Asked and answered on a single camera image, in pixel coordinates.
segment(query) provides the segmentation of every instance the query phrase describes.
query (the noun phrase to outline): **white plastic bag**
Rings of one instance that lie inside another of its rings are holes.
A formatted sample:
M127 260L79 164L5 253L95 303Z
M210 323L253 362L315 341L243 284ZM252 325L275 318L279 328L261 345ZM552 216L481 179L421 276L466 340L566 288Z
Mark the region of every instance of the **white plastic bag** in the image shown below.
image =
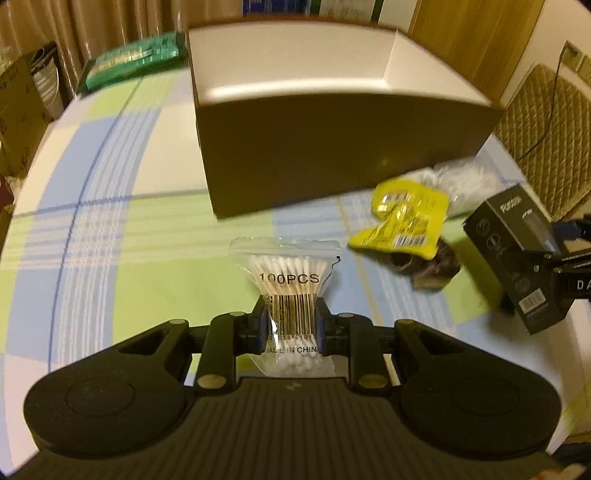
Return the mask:
M448 218L473 212L486 199L505 189L496 174L473 157L414 170L405 173L403 178L445 193L449 197Z
M318 351L315 307L340 255L337 241L239 237L230 243L230 256L267 305L267 347L251 355L265 375L335 375L332 358Z

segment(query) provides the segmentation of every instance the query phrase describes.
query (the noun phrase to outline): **plastic zip bag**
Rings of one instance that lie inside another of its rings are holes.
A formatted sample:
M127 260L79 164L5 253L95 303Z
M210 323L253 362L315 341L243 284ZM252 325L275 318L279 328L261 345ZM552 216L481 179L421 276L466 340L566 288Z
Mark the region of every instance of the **plastic zip bag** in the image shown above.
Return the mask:
M230 257L259 288L269 313L267 347L251 355L270 377L333 377L331 357L316 342L316 299L340 261L337 241L239 237Z

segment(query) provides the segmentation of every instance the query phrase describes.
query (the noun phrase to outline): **table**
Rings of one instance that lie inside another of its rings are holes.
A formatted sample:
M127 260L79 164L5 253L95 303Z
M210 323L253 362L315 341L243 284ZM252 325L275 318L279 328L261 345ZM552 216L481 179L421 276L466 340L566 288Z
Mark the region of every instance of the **table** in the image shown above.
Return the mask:
M494 137L477 161L506 186L525 182ZM348 237L375 223L370 196L354 192L218 221L187 69L73 101L37 153L0 261L0 469L11 472L35 452L22 402L49 371L170 318L203 325L220 313L250 311L258 292L228 258L237 236L336 239L343 258L325 294L333 312L387 326L413 318L539 372L563 399L550 445L557 448L588 410L588 302L528 335L520 320L491 306L500 287L461 219L447 222L443 236L470 268L442 292L413 291L407 277L345 248ZM253 367L241 358L239 368Z

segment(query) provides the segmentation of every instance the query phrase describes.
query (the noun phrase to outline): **yellow snack package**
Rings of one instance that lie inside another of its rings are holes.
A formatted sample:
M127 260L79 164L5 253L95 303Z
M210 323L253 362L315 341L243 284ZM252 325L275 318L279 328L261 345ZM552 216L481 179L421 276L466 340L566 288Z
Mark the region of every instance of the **yellow snack package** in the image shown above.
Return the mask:
M443 227L447 195L412 180L390 179L374 191L371 208L382 224L349 239L351 248L405 252L431 260Z

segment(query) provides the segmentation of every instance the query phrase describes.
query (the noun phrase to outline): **brown cardboard box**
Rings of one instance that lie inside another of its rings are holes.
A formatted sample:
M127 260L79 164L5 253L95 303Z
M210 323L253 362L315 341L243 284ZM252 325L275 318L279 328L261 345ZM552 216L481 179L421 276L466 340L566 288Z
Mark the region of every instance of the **brown cardboard box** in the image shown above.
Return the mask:
M21 57L0 75L0 174L27 175L49 120Z
M187 35L219 218L475 155L502 108L400 31L268 16Z

